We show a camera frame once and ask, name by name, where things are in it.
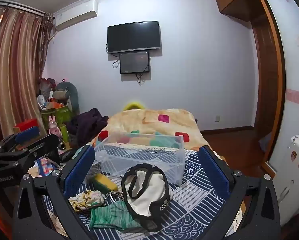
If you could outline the small black wall monitor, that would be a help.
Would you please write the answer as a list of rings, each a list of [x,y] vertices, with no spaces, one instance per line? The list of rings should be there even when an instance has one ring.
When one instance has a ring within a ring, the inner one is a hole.
[[[134,51],[120,54],[120,74],[140,74],[150,71],[148,51]]]

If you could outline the black and white fabric bag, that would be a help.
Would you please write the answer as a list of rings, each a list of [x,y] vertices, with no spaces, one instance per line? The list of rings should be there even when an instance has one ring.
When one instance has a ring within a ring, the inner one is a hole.
[[[149,232],[160,231],[162,215],[172,200],[164,172],[152,164],[137,164],[122,177],[121,189],[131,217]]]

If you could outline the green striped knit cloth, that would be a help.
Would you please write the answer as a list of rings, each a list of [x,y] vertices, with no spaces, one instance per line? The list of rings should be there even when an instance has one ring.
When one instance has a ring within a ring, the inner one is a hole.
[[[91,210],[90,229],[112,228],[118,231],[126,231],[140,227],[140,223],[132,218],[125,202],[122,200]]]

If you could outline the yellow fuzzy ball toy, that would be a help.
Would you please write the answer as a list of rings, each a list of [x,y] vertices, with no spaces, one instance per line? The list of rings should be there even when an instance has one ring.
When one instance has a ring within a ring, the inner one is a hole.
[[[124,106],[124,111],[134,110],[134,109],[145,109],[145,106],[137,101],[130,102]]]

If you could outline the clear plastic storage box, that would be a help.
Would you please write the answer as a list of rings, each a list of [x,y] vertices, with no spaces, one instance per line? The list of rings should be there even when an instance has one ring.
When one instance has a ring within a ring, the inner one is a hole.
[[[106,174],[123,176],[128,168],[147,163],[159,167],[170,184],[181,185],[185,148],[181,135],[114,133],[96,142],[95,162]]]

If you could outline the green grey plush cushion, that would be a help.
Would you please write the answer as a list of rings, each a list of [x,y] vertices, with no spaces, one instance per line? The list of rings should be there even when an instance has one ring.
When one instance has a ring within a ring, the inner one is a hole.
[[[53,98],[65,103],[73,114],[79,114],[78,92],[72,83],[66,81],[58,83],[54,88]]]

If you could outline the beige fleece blanket coloured squares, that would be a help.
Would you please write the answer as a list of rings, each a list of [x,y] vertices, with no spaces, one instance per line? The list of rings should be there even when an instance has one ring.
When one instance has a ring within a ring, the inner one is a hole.
[[[108,119],[107,126],[88,144],[95,147],[99,137],[106,138],[111,133],[162,134],[182,136],[187,150],[197,151],[201,146],[209,146],[203,138],[193,114],[187,110],[173,108],[163,110],[130,109],[116,113]]]

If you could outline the grey fuzzy item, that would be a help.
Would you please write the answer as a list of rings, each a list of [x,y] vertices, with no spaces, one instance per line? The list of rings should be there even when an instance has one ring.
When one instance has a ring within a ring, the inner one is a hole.
[[[101,162],[92,164],[85,176],[86,183],[90,183],[93,180],[93,178],[101,172],[101,164]]]

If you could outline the large black wall television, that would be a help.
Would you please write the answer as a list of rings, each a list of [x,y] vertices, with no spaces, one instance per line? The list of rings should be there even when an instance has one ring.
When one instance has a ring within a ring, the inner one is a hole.
[[[158,21],[112,25],[107,29],[108,54],[156,49],[161,49]]]

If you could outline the green cardboard box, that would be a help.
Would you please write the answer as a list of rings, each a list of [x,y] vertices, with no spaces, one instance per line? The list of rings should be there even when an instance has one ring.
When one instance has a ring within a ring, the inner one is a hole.
[[[68,106],[41,111],[41,117],[46,130],[49,129],[49,116],[53,115],[56,117],[57,124],[64,124],[70,121],[74,116],[74,114],[69,110]]]

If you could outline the dark purple clothing pile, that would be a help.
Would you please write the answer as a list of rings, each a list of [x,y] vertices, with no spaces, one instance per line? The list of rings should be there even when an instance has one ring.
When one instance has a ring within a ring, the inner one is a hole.
[[[96,108],[74,116],[65,123],[70,147],[78,149],[89,143],[107,126],[108,119],[107,115],[102,116]]]

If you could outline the yellow green sponge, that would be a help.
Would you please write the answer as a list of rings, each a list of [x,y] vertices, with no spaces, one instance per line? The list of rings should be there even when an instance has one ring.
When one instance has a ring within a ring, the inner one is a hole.
[[[98,173],[92,178],[94,189],[102,194],[107,194],[111,191],[118,191],[118,186],[105,175]]]

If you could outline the yellow floral fabric piece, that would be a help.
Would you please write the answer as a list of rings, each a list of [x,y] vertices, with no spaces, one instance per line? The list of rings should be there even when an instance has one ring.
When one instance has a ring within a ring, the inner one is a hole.
[[[74,197],[70,197],[69,202],[76,212],[84,212],[102,206],[104,198],[100,191],[86,190]]]

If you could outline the white wall air conditioner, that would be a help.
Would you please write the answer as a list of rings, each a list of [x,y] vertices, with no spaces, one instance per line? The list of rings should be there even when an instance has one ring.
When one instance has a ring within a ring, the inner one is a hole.
[[[70,26],[81,23],[97,16],[98,3],[91,0],[77,5],[56,16],[56,31],[62,31]]]

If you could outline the red beige striped curtain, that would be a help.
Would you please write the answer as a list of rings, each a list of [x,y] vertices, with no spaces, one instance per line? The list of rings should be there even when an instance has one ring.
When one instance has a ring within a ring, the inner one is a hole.
[[[50,14],[0,6],[0,140],[30,119],[44,130],[37,94],[52,29]]]

